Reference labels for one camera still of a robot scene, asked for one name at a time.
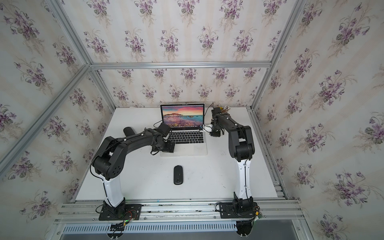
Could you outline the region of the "black wireless mouse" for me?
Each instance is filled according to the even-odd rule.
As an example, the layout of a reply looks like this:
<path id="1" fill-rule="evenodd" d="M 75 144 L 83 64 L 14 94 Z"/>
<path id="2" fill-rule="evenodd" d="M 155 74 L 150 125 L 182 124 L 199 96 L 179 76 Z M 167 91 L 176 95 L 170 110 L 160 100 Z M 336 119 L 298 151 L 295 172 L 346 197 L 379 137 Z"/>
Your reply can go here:
<path id="1" fill-rule="evenodd" d="M 174 185 L 181 185 L 184 182 L 183 167 L 177 165 L 174 167 Z"/>

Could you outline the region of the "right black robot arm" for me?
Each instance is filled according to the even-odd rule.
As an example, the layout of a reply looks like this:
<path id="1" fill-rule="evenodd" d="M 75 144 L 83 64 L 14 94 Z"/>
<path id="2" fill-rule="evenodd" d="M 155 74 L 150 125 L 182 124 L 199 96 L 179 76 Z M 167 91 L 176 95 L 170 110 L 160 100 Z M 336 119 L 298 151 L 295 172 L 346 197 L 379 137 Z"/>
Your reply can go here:
<path id="1" fill-rule="evenodd" d="M 229 153 L 237 161 L 238 183 L 234 192 L 234 208 L 237 212 L 252 209 L 254 200 L 250 188 L 250 164 L 255 154 L 252 128 L 237 123 L 220 107 L 212 109 L 211 124 L 210 136 L 218 138 L 228 133 Z"/>

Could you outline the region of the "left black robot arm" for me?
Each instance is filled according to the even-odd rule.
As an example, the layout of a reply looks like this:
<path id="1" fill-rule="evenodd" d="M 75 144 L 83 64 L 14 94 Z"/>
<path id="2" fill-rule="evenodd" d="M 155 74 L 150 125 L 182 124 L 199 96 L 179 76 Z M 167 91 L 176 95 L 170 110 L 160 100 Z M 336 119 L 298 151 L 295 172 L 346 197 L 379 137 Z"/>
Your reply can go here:
<path id="1" fill-rule="evenodd" d="M 159 152 L 173 153 L 175 143 L 167 140 L 171 128 L 161 123 L 155 129 L 145 129 L 136 134 L 131 127 L 124 128 L 125 137 L 107 137 L 91 161 L 90 173 L 103 183 L 105 203 L 115 209 L 125 202 L 121 189 L 120 174 L 123 171 L 126 155 L 140 148 L 150 146 L 151 155 Z"/>

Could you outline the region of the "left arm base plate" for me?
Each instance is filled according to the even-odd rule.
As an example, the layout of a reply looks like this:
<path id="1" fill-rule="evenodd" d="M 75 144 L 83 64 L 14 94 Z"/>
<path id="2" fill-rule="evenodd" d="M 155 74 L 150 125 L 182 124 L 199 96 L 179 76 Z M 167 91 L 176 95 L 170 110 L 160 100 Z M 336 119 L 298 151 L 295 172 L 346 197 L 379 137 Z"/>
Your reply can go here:
<path id="1" fill-rule="evenodd" d="M 139 220 L 141 210 L 141 204 L 127 205 L 125 203 L 121 203 L 116 208 L 113 208 L 104 202 L 99 215 L 99 221 Z"/>

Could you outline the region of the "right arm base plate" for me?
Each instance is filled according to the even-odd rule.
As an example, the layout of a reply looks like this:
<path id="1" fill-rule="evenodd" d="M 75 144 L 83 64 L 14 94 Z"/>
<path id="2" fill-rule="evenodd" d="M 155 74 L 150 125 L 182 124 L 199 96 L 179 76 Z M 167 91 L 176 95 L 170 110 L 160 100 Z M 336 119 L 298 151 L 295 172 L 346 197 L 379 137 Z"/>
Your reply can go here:
<path id="1" fill-rule="evenodd" d="M 252 205 L 238 205 L 235 203 L 218 202 L 215 204 L 215 211 L 220 214 L 221 219 L 251 219 L 260 213 L 260 207 L 256 202 Z"/>

